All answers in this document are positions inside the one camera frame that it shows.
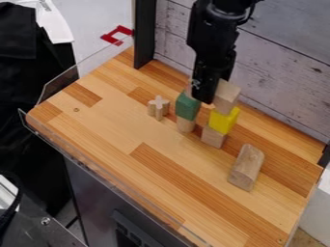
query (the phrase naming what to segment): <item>white wall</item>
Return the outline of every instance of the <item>white wall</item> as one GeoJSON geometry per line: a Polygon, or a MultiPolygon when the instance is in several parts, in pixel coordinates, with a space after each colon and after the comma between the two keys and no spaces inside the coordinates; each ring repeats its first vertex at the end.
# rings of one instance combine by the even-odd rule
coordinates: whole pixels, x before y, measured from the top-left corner
{"type": "Polygon", "coordinates": [[[318,189],[301,217],[300,227],[330,246],[330,167],[324,171],[318,189]]]}

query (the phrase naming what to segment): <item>cube block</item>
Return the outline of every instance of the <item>cube block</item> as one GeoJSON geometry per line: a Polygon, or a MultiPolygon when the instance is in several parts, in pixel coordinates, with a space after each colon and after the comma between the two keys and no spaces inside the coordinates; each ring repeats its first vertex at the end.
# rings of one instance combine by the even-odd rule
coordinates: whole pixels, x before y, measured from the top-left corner
{"type": "Polygon", "coordinates": [[[203,128],[201,140],[216,149],[221,149],[225,142],[226,136],[227,135],[224,135],[207,125],[203,128]]]}
{"type": "Polygon", "coordinates": [[[236,123],[238,114],[238,107],[235,107],[230,115],[223,115],[216,109],[213,109],[209,115],[208,125],[222,134],[228,134],[236,123]]]}
{"type": "Polygon", "coordinates": [[[194,121],[200,110],[201,102],[193,99],[182,92],[176,101],[176,115],[194,121]]]}
{"type": "Polygon", "coordinates": [[[239,94],[239,87],[225,80],[220,80],[213,100],[216,110],[223,115],[231,114],[237,105],[239,94]]]}
{"type": "Polygon", "coordinates": [[[190,133],[194,130],[196,121],[189,121],[182,117],[177,116],[177,127],[178,130],[182,133],[190,133]]]}

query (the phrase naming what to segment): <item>wooden cylinder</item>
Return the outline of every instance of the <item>wooden cylinder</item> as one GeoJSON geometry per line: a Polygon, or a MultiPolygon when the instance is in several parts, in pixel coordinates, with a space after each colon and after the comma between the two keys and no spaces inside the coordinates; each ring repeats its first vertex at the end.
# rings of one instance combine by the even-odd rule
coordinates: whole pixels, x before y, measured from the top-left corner
{"type": "Polygon", "coordinates": [[[251,144],[244,144],[228,177],[228,182],[251,191],[264,161],[264,154],[251,144]]]}

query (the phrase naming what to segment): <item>wooden table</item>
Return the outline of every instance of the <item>wooden table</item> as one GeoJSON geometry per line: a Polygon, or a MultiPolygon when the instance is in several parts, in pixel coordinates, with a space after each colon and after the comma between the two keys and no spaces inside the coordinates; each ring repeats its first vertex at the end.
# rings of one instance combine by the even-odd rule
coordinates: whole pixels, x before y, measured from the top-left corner
{"type": "Polygon", "coordinates": [[[177,131],[173,106],[162,122],[147,115],[156,95],[174,105],[187,77],[157,61],[136,70],[132,61],[128,49],[36,106],[27,122],[100,176],[134,188],[164,214],[118,185],[198,245],[285,245],[322,172],[323,144],[240,104],[223,149],[209,147],[200,141],[209,106],[190,134],[177,131]],[[227,183],[245,143],[265,153],[251,193],[227,183]]]}

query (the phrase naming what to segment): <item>natural wood block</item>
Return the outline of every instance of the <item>natural wood block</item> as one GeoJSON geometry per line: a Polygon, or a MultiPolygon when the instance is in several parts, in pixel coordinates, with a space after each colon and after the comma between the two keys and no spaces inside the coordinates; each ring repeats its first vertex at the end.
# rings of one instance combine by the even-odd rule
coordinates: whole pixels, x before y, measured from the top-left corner
{"type": "Polygon", "coordinates": [[[190,133],[194,130],[196,121],[189,121],[185,118],[177,116],[177,127],[178,130],[182,133],[190,133]]]}
{"type": "Polygon", "coordinates": [[[229,115],[237,105],[239,94],[239,87],[221,79],[213,100],[216,110],[223,115],[229,115]]]}
{"type": "Polygon", "coordinates": [[[148,102],[148,115],[151,117],[155,116],[155,104],[148,102]]]}
{"type": "Polygon", "coordinates": [[[193,99],[182,92],[177,98],[176,102],[176,115],[194,121],[201,108],[201,102],[193,99]]]}
{"type": "Polygon", "coordinates": [[[163,99],[161,96],[156,96],[155,100],[148,102],[148,115],[156,117],[158,121],[163,119],[170,110],[170,100],[163,99]]]}
{"type": "Polygon", "coordinates": [[[238,114],[238,107],[235,107],[230,115],[223,115],[213,109],[209,115],[208,125],[222,134],[228,134],[236,123],[238,114]]]}
{"type": "Polygon", "coordinates": [[[221,149],[223,143],[225,142],[227,135],[224,135],[213,128],[206,125],[202,132],[202,142],[215,147],[216,149],[221,149]]]}
{"type": "Polygon", "coordinates": [[[228,176],[228,182],[251,191],[264,161],[264,154],[251,144],[244,144],[228,176]]]}

